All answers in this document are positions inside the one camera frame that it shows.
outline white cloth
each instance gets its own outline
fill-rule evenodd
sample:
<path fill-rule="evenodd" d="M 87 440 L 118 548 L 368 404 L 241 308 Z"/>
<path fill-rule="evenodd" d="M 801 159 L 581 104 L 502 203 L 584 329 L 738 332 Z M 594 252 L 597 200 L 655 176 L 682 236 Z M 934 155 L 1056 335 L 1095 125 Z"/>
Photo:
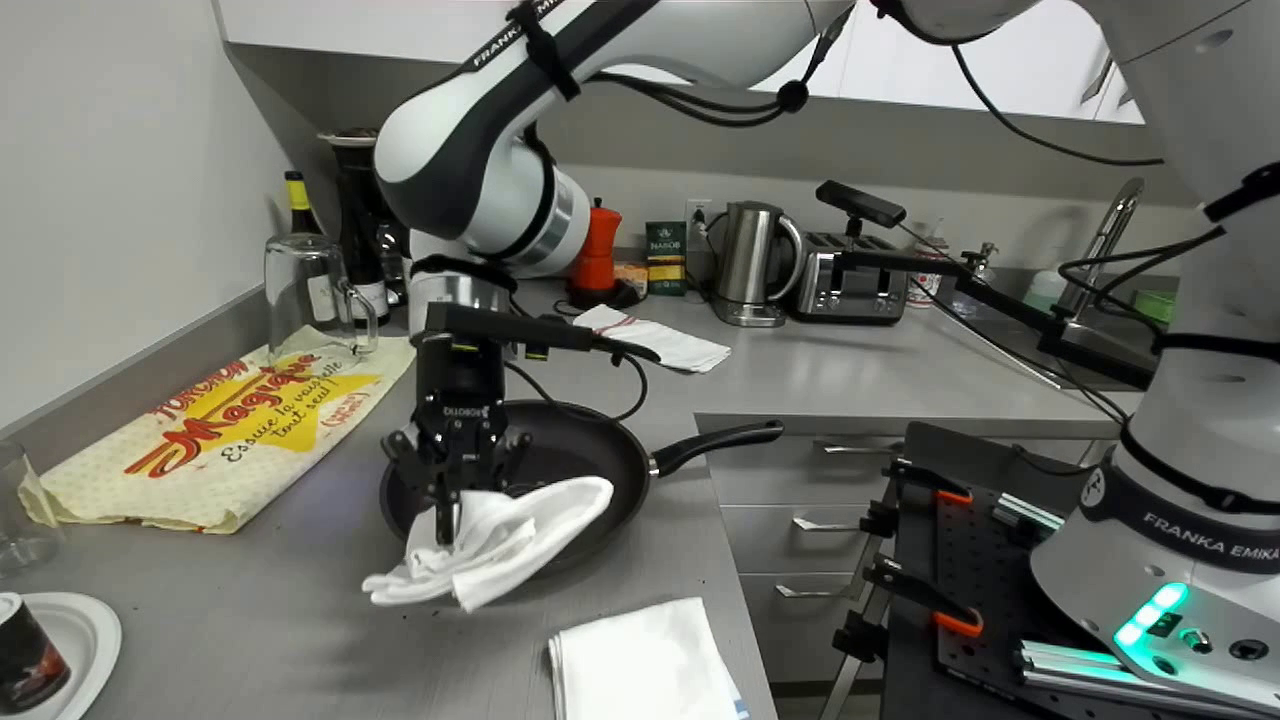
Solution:
<path fill-rule="evenodd" d="M 699 596 L 554 635 L 555 720 L 742 720 Z"/>
<path fill-rule="evenodd" d="M 368 576 L 374 603 L 457 596 L 477 614 L 554 566 L 613 502 L 601 475 L 560 479 L 530 497 L 463 491 L 454 548 L 436 546 L 436 508 L 409 530 L 403 566 Z"/>
<path fill-rule="evenodd" d="M 711 374 L 729 358 L 723 346 L 676 332 L 670 323 L 624 318 L 610 306 L 581 314 L 573 323 L 594 329 L 610 341 L 653 347 L 662 358 L 662 365 L 682 369 L 682 374 Z"/>

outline electric kettle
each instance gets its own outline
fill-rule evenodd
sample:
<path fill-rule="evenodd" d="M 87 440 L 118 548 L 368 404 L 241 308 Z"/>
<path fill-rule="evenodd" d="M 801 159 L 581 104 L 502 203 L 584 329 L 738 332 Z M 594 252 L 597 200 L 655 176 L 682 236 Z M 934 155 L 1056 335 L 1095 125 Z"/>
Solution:
<path fill-rule="evenodd" d="M 718 252 L 711 308 L 723 323 L 782 323 L 786 299 L 804 269 L 804 233 L 772 203 L 729 203 L 710 229 Z M 793 244 L 786 286 L 768 287 L 782 252 Z"/>

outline orange object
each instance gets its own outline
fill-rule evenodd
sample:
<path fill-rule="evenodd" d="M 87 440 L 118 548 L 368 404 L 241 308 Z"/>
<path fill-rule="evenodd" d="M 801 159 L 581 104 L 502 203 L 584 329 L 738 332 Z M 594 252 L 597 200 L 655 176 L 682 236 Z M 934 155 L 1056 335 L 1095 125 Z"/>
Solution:
<path fill-rule="evenodd" d="M 621 224 L 624 224 L 624 218 L 597 200 L 588 244 L 576 258 L 573 277 L 570 277 L 576 291 L 601 291 L 601 298 L 613 291 L 613 286 L 615 286 L 615 277 L 613 277 L 613 241 L 615 241 Z"/>
<path fill-rule="evenodd" d="M 986 620 L 961 620 L 961 615 L 949 615 L 949 614 L 934 614 L 934 624 L 940 629 L 940 634 L 953 634 L 953 635 L 961 635 L 961 641 L 981 641 L 986 634 L 990 634 L 990 624 Z"/>
<path fill-rule="evenodd" d="M 969 497 L 969 491 L 934 491 L 934 502 L 937 503 L 953 503 L 953 508 L 971 508 L 976 503 L 976 497 Z"/>

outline gray countertop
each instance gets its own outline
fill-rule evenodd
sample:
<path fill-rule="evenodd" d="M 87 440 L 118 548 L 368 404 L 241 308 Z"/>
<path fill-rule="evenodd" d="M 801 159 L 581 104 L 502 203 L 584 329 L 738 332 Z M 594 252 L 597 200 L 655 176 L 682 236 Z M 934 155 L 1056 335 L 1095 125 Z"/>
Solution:
<path fill-rule="evenodd" d="M 711 378 L 653 374 L 653 399 L 629 427 L 662 449 L 697 417 L 786 417 L 790 427 L 949 421 L 1003 436 L 1106 436 L 1106 417 L 1025 378 L 949 318 L 912 308 L 896 329 L 723 329 L 699 299 L 650 299 L 637 318 L 734 346 Z M 615 411 L 629 369 L 555 354 L 530 365 L 560 399 Z M 126 661 L 94 718 L 505 718 L 548 720 L 548 635 L 560 629 L 703 596 L 718 644 L 755 720 L 772 720 L 718 484 L 703 464 L 662 479 L 637 523 L 594 566 L 539 576 L 518 596 L 459 609 L 374 609 L 368 574 L 401 558 L 380 521 L 380 436 L 403 427 L 413 374 L 295 487 L 241 538 L 72 530 L 65 552 L 20 576 L 20 592 L 87 592 L 126 620 Z"/>

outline green light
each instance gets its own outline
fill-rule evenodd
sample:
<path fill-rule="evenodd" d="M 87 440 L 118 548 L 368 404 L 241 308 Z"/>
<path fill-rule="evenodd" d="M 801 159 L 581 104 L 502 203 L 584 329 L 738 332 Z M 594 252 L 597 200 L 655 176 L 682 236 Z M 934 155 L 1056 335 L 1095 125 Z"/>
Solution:
<path fill-rule="evenodd" d="M 1157 592 L 1157 609 L 1178 609 L 1182 602 L 1187 602 L 1187 586 L 1164 586 Z"/>
<path fill-rule="evenodd" d="M 1144 603 L 1133 620 L 1139 624 L 1139 629 L 1153 629 L 1153 624 L 1162 624 L 1162 609 L 1157 603 Z"/>
<path fill-rule="evenodd" d="M 1125 624 L 1120 634 L 1117 634 L 1117 644 L 1137 644 L 1137 641 L 1144 641 L 1144 629 L 1137 629 L 1137 624 Z"/>

